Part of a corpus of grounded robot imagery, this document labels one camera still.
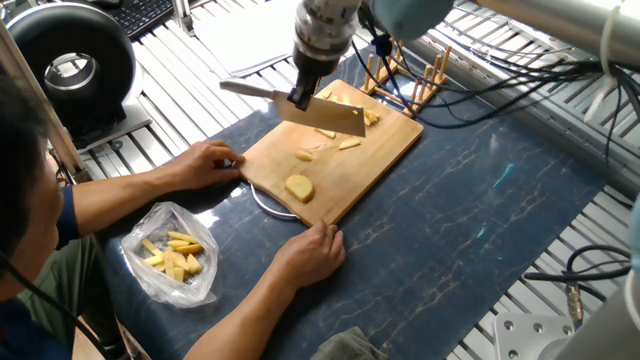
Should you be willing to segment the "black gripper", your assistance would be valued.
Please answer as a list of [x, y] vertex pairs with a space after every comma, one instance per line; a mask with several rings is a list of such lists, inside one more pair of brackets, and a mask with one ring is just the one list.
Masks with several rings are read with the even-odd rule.
[[298, 69], [295, 86], [287, 100], [306, 111], [312, 98], [313, 108], [334, 105], [332, 86], [328, 84], [315, 94], [320, 80], [337, 68], [353, 37], [351, 30], [296, 30], [293, 60]]

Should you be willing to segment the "person's right hand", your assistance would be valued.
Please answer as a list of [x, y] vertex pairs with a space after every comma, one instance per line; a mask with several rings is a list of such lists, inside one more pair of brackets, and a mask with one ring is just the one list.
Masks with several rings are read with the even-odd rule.
[[345, 257], [344, 233], [319, 221], [281, 247], [266, 275], [277, 289], [295, 292], [329, 277]]

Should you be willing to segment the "person's left hand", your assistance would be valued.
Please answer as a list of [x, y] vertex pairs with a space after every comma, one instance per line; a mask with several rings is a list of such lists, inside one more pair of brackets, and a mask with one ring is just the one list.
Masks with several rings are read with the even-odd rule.
[[245, 157], [222, 140], [192, 145], [174, 161], [158, 170], [159, 184], [167, 192], [195, 190], [239, 177], [226, 163], [243, 164]]

